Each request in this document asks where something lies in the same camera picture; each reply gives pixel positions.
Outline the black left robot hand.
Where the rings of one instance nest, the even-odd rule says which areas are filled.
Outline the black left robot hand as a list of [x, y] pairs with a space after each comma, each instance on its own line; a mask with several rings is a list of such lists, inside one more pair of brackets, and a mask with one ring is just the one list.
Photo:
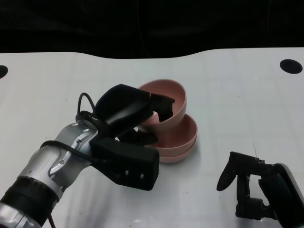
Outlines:
[[175, 100], [159, 94], [119, 84], [108, 90], [96, 103], [94, 115], [108, 125], [108, 136], [125, 143], [150, 145], [158, 141], [155, 133], [134, 128], [148, 120], [154, 112], [159, 121], [173, 116]]

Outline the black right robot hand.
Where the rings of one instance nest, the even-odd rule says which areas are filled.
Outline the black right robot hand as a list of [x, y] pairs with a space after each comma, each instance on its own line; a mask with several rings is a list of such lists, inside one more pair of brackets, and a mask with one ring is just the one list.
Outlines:
[[[250, 176], [260, 176], [258, 184], [269, 204], [250, 197]], [[225, 190], [237, 180], [236, 216], [244, 219], [277, 220], [284, 228], [304, 226], [304, 197], [290, 169], [283, 163], [267, 164], [258, 157], [231, 152], [217, 190]]]

